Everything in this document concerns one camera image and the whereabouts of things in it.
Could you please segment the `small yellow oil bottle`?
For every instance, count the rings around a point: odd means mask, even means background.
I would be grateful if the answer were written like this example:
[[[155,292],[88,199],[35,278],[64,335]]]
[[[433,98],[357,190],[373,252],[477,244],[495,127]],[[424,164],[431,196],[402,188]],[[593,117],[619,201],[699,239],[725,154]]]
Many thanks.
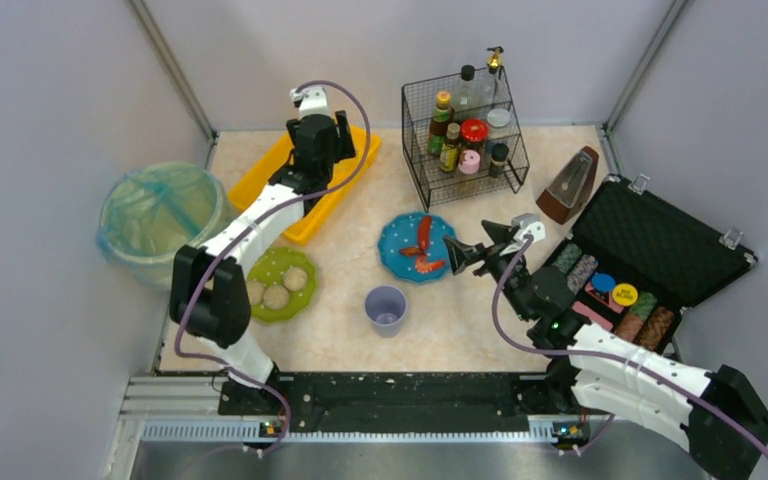
[[[444,137],[439,156],[440,170],[445,173],[453,172],[459,161],[459,142],[461,127],[458,123],[450,123]]]

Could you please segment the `yellow cap sauce bottle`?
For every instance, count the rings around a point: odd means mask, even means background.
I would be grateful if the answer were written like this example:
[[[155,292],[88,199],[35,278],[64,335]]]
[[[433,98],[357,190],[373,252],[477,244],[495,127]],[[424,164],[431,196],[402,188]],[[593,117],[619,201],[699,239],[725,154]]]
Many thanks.
[[[451,107],[452,95],[441,90],[436,94],[435,107],[428,128],[427,152],[439,155],[445,141],[448,125],[453,115]]]

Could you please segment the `purple plastic cup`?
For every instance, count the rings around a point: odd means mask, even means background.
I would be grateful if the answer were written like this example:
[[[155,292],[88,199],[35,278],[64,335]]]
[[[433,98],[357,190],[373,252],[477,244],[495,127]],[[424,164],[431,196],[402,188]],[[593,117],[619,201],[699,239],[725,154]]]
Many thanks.
[[[404,293],[391,285],[373,288],[364,301],[368,320],[376,333],[383,338],[393,338],[400,333],[407,309]]]

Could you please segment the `blue dotted plate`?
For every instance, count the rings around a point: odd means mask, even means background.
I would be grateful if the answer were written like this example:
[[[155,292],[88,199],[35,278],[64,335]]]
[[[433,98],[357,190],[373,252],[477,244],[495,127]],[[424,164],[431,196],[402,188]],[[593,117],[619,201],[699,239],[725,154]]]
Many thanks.
[[[439,215],[421,211],[397,215],[381,230],[377,241],[381,265],[396,279],[425,284],[451,272],[445,236],[456,230]]]

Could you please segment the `red lid sauce jar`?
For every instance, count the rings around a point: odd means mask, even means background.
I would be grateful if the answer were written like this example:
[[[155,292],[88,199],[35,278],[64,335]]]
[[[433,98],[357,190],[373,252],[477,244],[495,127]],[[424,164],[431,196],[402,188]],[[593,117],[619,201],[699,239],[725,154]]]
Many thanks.
[[[460,123],[461,144],[464,150],[482,153],[488,134],[488,125],[482,119],[469,118]]]

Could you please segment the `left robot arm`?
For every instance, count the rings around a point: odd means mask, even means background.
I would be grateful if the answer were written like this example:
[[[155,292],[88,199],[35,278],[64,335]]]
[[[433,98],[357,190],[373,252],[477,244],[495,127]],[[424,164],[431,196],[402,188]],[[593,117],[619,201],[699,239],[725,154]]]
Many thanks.
[[[203,245],[181,247],[173,261],[169,315],[177,334],[209,345],[208,360],[248,388],[265,388],[276,365],[248,331],[252,306],[246,277],[285,230],[334,192],[335,165],[356,154],[343,110],[291,119],[287,130],[288,158],[256,200]]]

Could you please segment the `small black lid jar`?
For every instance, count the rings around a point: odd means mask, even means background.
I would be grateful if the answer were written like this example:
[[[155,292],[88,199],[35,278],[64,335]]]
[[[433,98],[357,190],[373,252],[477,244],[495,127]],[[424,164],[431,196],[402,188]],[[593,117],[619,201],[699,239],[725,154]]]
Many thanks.
[[[489,176],[491,178],[500,178],[502,176],[507,165],[508,155],[509,147],[507,144],[502,142],[493,144],[490,150]]]

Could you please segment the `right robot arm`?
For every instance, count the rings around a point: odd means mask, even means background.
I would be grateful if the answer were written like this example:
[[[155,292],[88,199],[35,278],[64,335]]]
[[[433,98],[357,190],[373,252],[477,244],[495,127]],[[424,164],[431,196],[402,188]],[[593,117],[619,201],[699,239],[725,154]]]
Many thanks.
[[[748,479],[761,458],[768,462],[768,409],[743,372],[686,365],[601,327],[573,310],[566,272],[529,272],[538,223],[482,226],[490,246],[444,236],[453,274],[474,266],[492,276],[497,333],[518,350],[565,361],[572,379],[564,389],[577,405],[661,435],[716,479]]]

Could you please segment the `pink lid spice jar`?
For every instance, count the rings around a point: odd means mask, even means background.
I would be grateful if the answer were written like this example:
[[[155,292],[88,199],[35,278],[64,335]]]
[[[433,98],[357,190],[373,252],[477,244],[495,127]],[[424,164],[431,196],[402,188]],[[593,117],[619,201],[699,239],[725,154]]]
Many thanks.
[[[474,175],[480,170],[481,155],[472,149],[464,150],[458,162],[458,171],[463,175]]]

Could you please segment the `silver lid white can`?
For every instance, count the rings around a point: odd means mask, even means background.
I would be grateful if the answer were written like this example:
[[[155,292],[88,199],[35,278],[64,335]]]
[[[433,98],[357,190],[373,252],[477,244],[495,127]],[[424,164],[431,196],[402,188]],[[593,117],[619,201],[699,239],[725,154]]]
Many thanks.
[[[485,123],[488,127],[485,152],[490,154],[495,144],[510,133],[512,123],[511,112],[506,108],[493,108],[487,113]]]

